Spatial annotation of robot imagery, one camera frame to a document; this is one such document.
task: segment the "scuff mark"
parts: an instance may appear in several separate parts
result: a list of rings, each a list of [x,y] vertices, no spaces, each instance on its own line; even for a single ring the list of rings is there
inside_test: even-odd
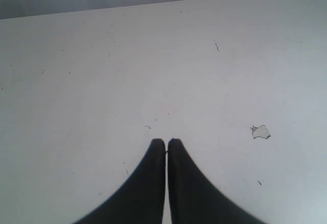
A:
[[[252,130],[252,136],[254,139],[257,137],[260,137],[263,139],[268,139],[269,137],[271,137],[271,135],[265,125],[261,125],[260,127],[252,126],[251,130]]]
[[[216,45],[217,51],[220,52],[220,51],[219,51],[219,48],[218,48],[218,45],[217,45],[217,43],[216,43],[215,40],[214,40],[214,43],[215,43],[215,45]]]

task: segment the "white floor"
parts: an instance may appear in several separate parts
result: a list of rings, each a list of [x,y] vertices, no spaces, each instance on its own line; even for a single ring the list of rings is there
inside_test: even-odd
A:
[[[152,138],[172,137],[263,221],[326,223],[326,2],[191,0],[0,20],[1,223],[76,221]],[[271,137],[253,139],[263,124]]]

